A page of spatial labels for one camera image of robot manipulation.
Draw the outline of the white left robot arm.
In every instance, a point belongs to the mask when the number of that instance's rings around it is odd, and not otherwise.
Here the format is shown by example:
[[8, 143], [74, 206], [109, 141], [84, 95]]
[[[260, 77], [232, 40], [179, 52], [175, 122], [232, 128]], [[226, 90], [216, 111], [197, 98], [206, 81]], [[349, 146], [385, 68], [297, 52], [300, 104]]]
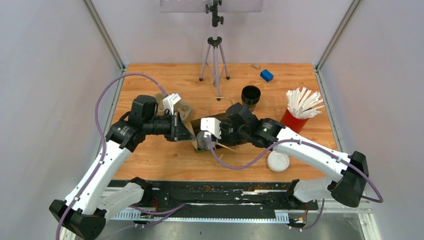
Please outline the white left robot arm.
[[134, 204], [149, 206], [153, 201], [153, 185], [135, 177], [123, 188], [102, 198], [106, 187], [120, 166], [148, 135], [163, 135], [169, 142], [194, 140], [185, 126], [175, 104], [181, 100], [177, 93], [166, 96], [163, 115], [158, 115], [155, 97], [139, 95], [131, 110], [102, 135], [102, 149], [87, 173], [64, 200], [55, 199], [49, 211], [61, 227], [83, 240], [94, 240], [106, 223], [116, 214]]

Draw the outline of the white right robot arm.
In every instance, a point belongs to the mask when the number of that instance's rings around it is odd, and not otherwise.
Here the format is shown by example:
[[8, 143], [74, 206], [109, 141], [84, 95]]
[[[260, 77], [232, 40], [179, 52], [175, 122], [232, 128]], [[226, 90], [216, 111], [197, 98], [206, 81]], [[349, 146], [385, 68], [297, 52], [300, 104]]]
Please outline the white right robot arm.
[[293, 180], [285, 195], [286, 204], [298, 209], [318, 199], [334, 199], [356, 208], [364, 198], [369, 177], [366, 156], [324, 147], [271, 118], [258, 119], [246, 106], [233, 104], [226, 112], [232, 135], [253, 146], [286, 154], [316, 168], [325, 177], [314, 180]]

